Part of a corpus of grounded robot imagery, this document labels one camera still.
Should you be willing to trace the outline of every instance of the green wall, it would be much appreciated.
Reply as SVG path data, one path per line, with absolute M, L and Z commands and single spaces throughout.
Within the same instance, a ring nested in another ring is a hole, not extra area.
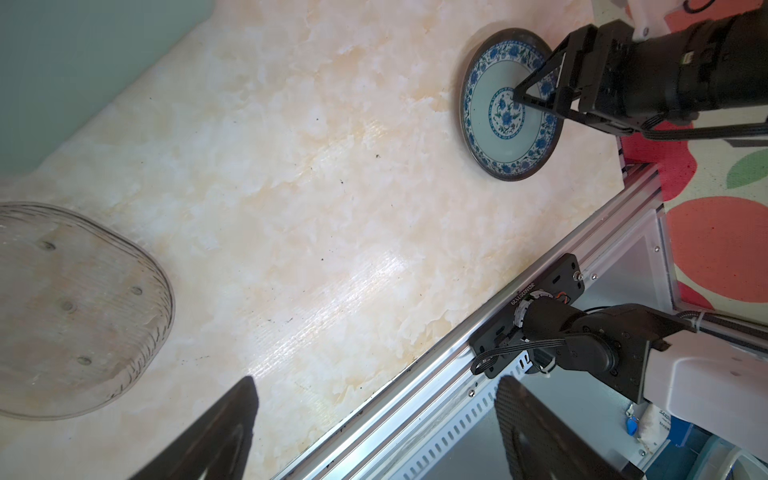
M 213 0 L 0 0 L 0 175 L 34 170 Z

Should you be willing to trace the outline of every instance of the green leaf pattern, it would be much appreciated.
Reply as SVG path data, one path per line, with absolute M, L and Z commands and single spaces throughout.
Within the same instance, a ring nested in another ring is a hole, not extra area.
M 753 152 L 737 161 L 726 177 L 726 188 L 743 187 L 768 177 L 768 148 Z

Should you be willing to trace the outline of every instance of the table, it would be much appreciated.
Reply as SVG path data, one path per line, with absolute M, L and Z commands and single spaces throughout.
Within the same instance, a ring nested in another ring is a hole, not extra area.
M 166 344 L 96 412 L 0 418 L 6 478 L 127 478 L 241 376 L 247 478 L 270 478 L 622 188 L 613 137 L 567 123 L 533 177 L 483 173 L 455 107 L 491 33 L 550 45 L 561 2 L 222 1 L 2 200 L 71 208 L 150 252 Z

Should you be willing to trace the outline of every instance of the cable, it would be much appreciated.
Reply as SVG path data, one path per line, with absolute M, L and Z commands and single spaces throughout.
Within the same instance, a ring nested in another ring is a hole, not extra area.
M 539 340 L 536 342 L 520 343 L 514 346 L 500 346 L 476 356 L 469 369 L 472 375 L 480 375 L 485 370 L 491 368 L 496 363 L 496 357 L 500 355 L 520 353 L 523 350 L 548 349 L 561 345 L 565 345 L 564 339 Z
M 724 319 L 728 319 L 728 320 L 736 320 L 737 322 L 752 323 L 752 322 L 750 322 L 750 321 L 749 321 L 749 320 L 747 320 L 747 319 L 743 319 L 743 318 L 741 318 L 741 317 L 738 317 L 738 316 L 727 315 L 727 314 L 725 314 L 725 313 L 719 313 L 719 312 L 704 312 L 704 315 L 711 315 L 711 316 L 721 316 L 721 317 L 723 317 Z
M 682 312 L 679 312 L 677 315 L 680 318 L 687 318 L 689 316 L 699 316 L 699 310 L 684 310 Z
M 593 307 L 588 308 L 586 310 L 582 310 L 582 312 L 584 312 L 584 313 L 594 312 L 595 310 L 602 310 L 603 308 L 611 308 L 611 306 L 609 306 L 609 305 L 593 306 Z
M 725 137 L 768 135 L 768 124 L 721 125 L 683 130 L 643 130 L 643 136 L 656 141 L 711 140 Z
M 712 6 L 712 4 L 715 2 L 715 0 L 709 0 L 704 6 L 701 6 L 699 8 L 691 8 L 688 4 L 688 0 L 685 0 L 683 2 L 683 10 L 685 10 L 686 13 L 693 15 L 694 13 L 701 13 L 704 10 L 707 10 L 709 7 Z

